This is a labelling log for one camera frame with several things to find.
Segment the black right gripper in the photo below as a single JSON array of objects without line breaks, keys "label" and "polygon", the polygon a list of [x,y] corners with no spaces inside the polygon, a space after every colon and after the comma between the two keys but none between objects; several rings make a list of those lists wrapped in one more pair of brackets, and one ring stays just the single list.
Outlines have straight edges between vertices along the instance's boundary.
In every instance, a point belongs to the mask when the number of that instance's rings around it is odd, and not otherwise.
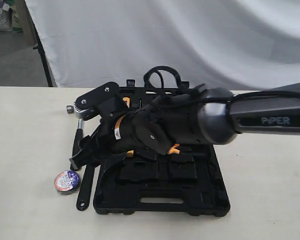
[{"label": "black right gripper", "polygon": [[103,180],[113,169],[121,165],[126,159],[127,152],[133,149],[133,145],[116,124],[131,112],[128,107],[114,109],[90,107],[83,111],[84,121],[100,116],[100,124],[91,135],[78,142],[77,152],[69,159],[70,169],[78,171],[85,165],[101,165],[99,178]]}]

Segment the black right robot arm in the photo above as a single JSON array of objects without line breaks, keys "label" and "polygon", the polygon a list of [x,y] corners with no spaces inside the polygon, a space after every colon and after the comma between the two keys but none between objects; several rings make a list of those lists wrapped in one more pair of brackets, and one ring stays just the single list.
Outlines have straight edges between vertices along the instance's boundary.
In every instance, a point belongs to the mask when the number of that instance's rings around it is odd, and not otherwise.
[{"label": "black right robot arm", "polygon": [[127,152],[167,155],[174,145],[226,145],[243,133],[300,135],[300,88],[287,85],[234,94],[200,84],[188,88],[107,82],[74,102],[79,118],[100,124],[79,143],[74,170],[123,160]]}]

